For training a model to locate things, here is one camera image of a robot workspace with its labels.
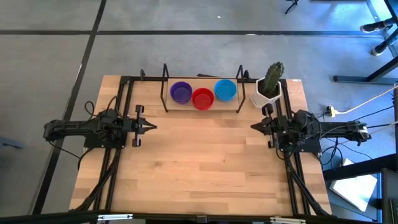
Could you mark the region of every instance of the white cable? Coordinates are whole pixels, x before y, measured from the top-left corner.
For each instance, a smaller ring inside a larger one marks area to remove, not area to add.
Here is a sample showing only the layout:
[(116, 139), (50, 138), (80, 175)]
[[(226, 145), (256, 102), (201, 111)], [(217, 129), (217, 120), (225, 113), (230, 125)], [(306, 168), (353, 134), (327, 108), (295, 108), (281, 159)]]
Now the white cable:
[(351, 111), (353, 111), (353, 110), (355, 110), (355, 109), (357, 109), (357, 108), (359, 108), (359, 107), (365, 105), (366, 103), (369, 103), (370, 101), (372, 101), (372, 100), (374, 100), (374, 99), (376, 99), (376, 98), (379, 98), (380, 96), (382, 96), (382, 95), (384, 95), (384, 94), (390, 92), (391, 90), (393, 90), (393, 89), (395, 89), (395, 88), (398, 88), (398, 85), (394, 85), (394, 87), (392, 87), (391, 89), (385, 91), (384, 93), (381, 93), (380, 95), (377, 95), (377, 96), (371, 98), (370, 100), (365, 101), (364, 103), (361, 103), (360, 105), (358, 105), (358, 106), (356, 106), (356, 107), (354, 107), (354, 108), (351, 108), (351, 109), (348, 110), (348, 111), (340, 112), (340, 111), (335, 110), (335, 114), (346, 114), (346, 113), (349, 113), (349, 112), (351, 112)]

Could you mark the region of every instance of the butcher block tabletop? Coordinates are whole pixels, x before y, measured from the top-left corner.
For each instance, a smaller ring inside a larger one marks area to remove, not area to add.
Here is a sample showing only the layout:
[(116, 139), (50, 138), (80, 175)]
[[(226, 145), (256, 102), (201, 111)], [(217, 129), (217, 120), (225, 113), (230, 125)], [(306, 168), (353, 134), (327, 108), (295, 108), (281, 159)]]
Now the butcher block tabletop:
[[(95, 113), (105, 110), (110, 99), (117, 95), (120, 78), (103, 77)], [(292, 215), (284, 161), (277, 158), (275, 149), (268, 148), (269, 136), (250, 128), (264, 118), (250, 100), (255, 83), (244, 84), (246, 101), (239, 113), (196, 110), (167, 113), (160, 99), (161, 84), (134, 81), (129, 116), (135, 117), (135, 105), (144, 105), (144, 117), (157, 125), (157, 129), (142, 135), (141, 147), (132, 147), (134, 134), (128, 134), (126, 147), (121, 151), (111, 211)], [(292, 111), (308, 110), (301, 80), (287, 80), (287, 87)], [(238, 83), (239, 100), (242, 92)], [(280, 102), (285, 114), (283, 97)], [(312, 154), (300, 155), (306, 186), (322, 208), (331, 213), (318, 159)], [(98, 148), (83, 158), (70, 208), (79, 206), (97, 184), (103, 156), (104, 149)], [(106, 185), (100, 208), (104, 208), (107, 188)], [(297, 186), (295, 192), (298, 210), (303, 213)]]

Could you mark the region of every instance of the cactus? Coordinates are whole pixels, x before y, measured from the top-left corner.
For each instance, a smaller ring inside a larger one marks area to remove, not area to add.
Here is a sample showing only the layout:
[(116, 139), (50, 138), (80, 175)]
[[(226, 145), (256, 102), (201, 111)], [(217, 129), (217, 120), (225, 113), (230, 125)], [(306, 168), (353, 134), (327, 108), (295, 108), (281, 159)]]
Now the cactus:
[(261, 86), (259, 86), (259, 92), (265, 97), (272, 98), (278, 94), (276, 88), (279, 79), (284, 73), (284, 65), (282, 62), (272, 64), (267, 71), (265, 79), (263, 79)]

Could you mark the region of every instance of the black table leg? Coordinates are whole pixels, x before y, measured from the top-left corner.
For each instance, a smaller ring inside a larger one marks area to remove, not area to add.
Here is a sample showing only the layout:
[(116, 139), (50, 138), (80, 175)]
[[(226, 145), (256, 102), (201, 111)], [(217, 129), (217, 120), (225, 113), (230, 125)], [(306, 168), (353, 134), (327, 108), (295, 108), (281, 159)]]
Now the black table leg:
[(393, 85), (398, 82), (398, 78), (382, 78), (387, 73), (398, 67), (398, 57), (395, 57), (390, 62), (379, 68), (372, 75), (368, 77), (355, 77), (355, 76), (341, 76), (336, 75), (333, 77), (335, 82), (350, 82), (350, 83), (369, 83), (369, 84), (386, 84)]
[(396, 160), (397, 156), (394, 153), (388, 156), (382, 156), (376, 159), (339, 167), (336, 169), (336, 171), (334, 171), (333, 169), (329, 169), (323, 171), (323, 178), (325, 179), (325, 181), (340, 180), (366, 174), (374, 174), (377, 172), (381, 172), (382, 168), (395, 170)]
[(287, 14), (289, 11), (291, 11), (293, 8), (295, 8), (297, 6), (298, 2), (299, 2), (299, 0), (293, 0), (292, 5), (286, 10), (285, 14)]

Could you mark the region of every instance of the red bowl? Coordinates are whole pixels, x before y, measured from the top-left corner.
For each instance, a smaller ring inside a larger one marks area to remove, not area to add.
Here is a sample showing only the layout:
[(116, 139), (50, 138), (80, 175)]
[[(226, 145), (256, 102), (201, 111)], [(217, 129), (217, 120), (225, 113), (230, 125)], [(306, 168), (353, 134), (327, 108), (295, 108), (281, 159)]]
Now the red bowl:
[(192, 93), (192, 103), (199, 110), (208, 110), (214, 102), (214, 94), (207, 88), (199, 88)]

